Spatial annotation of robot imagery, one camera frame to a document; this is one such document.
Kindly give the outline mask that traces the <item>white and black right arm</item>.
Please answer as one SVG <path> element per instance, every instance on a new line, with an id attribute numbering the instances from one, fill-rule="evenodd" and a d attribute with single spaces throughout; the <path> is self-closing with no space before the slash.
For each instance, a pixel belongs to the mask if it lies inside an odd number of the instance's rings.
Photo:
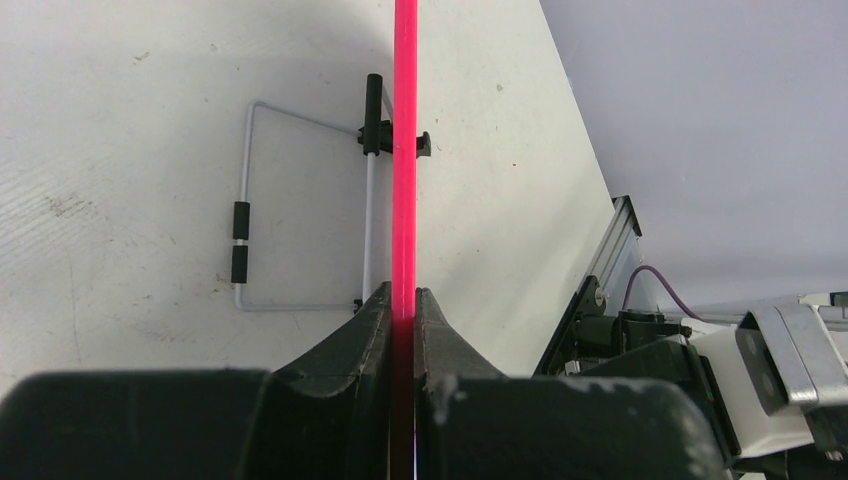
<path id="1" fill-rule="evenodd" d="M 565 372 L 677 385 L 732 477 L 847 475 L 847 338 L 816 306 L 761 307 L 729 325 L 584 315 Z"/>

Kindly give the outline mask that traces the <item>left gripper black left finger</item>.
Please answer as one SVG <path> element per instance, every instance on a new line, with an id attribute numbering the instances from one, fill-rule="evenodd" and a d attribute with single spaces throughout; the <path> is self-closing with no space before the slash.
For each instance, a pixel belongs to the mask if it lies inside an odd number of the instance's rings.
<path id="1" fill-rule="evenodd" d="M 47 372 L 1 403 L 5 479 L 383 479 L 390 287 L 276 371 Z"/>

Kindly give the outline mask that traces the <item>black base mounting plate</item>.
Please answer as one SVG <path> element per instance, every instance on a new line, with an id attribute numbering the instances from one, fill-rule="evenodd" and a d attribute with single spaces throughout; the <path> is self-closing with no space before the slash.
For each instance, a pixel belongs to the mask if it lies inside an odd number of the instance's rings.
<path id="1" fill-rule="evenodd" d="M 586 316 L 603 316 L 605 309 L 606 296 L 598 278 L 594 275 L 586 276 L 569 301 L 533 375 L 555 376 L 563 373 L 565 365 L 577 358 L 580 321 Z"/>

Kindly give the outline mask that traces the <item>aluminium table edge rail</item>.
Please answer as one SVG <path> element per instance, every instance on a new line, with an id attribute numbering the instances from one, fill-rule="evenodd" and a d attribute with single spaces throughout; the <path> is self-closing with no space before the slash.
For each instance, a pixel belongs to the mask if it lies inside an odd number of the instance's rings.
<path id="1" fill-rule="evenodd" d="M 614 333 L 620 307 L 615 306 L 613 301 L 623 299 L 627 284 L 625 270 L 628 261 L 632 258 L 636 241 L 641 236 L 641 230 L 628 196 L 615 198 L 613 207 L 612 219 L 590 261 L 586 274 L 578 284 L 579 288 L 588 275 L 598 278 L 606 296 L 605 313 L 603 316 L 586 316 L 580 321 L 577 358 L 568 363 L 586 357 L 615 356 L 620 349 L 620 341 Z"/>

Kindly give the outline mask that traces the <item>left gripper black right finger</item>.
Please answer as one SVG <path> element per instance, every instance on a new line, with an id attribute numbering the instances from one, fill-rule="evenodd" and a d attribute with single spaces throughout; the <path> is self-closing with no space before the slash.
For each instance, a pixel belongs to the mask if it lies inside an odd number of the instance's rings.
<path id="1" fill-rule="evenodd" d="M 654 379 L 503 374 L 416 293 L 421 479 L 725 479 L 704 415 Z"/>

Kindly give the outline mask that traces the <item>black whiteboard clip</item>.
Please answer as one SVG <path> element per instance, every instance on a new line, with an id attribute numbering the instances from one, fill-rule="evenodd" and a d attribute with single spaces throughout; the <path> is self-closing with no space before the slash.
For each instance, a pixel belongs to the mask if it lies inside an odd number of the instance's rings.
<path id="1" fill-rule="evenodd" d="M 357 142 L 362 146 L 365 146 L 364 130 L 365 126 L 362 126 L 357 130 Z M 393 153 L 393 124 L 391 120 L 380 121 L 378 140 L 379 151 L 376 153 L 376 156 L 378 156 L 381 152 L 386 152 L 388 154 Z M 430 157 L 431 150 L 432 143 L 430 135 L 428 132 L 424 132 L 416 138 L 416 157 Z"/>

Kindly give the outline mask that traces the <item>pink-framed whiteboard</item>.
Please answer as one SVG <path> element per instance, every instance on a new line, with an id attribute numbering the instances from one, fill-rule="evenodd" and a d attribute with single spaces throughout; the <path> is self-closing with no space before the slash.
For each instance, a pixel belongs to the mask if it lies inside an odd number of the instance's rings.
<path id="1" fill-rule="evenodd" d="M 395 3 L 391 235 L 392 479 L 415 474 L 413 326 L 416 314 L 418 2 Z"/>

